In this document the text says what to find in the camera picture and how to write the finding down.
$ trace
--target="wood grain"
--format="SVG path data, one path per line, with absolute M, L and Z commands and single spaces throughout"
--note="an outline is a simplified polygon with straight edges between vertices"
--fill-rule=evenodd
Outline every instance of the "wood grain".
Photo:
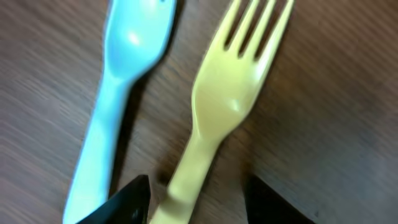
M 149 174 L 151 213 L 188 140 L 190 93 L 228 0 L 186 0 L 132 91 L 113 190 Z M 107 1 L 1 1 L 2 223 L 60 223 L 101 76 Z M 398 220 L 398 1 L 297 0 L 255 108 L 192 223 L 247 223 L 255 173 L 316 223 Z

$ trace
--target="fork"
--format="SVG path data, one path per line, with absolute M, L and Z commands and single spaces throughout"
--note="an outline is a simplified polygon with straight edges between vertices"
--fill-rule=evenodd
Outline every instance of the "fork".
M 228 34 L 241 0 L 233 0 L 199 69 L 192 91 L 193 130 L 151 224 L 188 223 L 211 162 L 222 140 L 249 114 L 271 67 L 292 12 L 287 0 L 264 51 L 256 58 L 275 0 L 268 0 L 244 52 L 244 42 L 259 0 L 245 10 L 231 43 Z

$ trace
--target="fork handle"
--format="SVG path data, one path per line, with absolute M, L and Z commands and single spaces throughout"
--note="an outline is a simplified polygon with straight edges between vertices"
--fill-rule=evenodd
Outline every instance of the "fork handle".
M 191 135 L 150 224 L 187 224 L 221 140 Z
M 63 224 L 75 224 L 108 199 L 129 86 L 104 74 L 70 187 Z

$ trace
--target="black plastic piece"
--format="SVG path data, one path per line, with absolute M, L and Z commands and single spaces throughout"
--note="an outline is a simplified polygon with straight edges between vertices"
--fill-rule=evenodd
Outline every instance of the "black plastic piece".
M 314 224 L 256 176 L 248 178 L 244 200 L 249 224 Z
M 147 223 L 149 201 L 149 178 L 139 175 L 78 224 Z

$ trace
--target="plastic utensil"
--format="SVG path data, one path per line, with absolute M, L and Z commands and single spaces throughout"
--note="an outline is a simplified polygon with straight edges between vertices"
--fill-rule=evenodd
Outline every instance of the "plastic utensil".
M 75 224 L 108 199 L 130 89 L 164 53 L 176 3 L 113 0 L 104 32 L 103 77 L 67 198 L 64 224 Z
M 259 1 L 252 0 L 249 3 L 230 46 L 225 48 L 240 3 L 240 0 L 231 3 L 199 69 L 192 91 L 192 134 L 167 187 L 167 196 L 155 211 L 151 224 L 189 222 L 218 146 L 245 119 L 257 98 L 289 20 L 294 0 L 287 0 L 258 60 L 255 54 L 275 0 L 268 1 L 242 55 L 239 55 L 239 49 Z

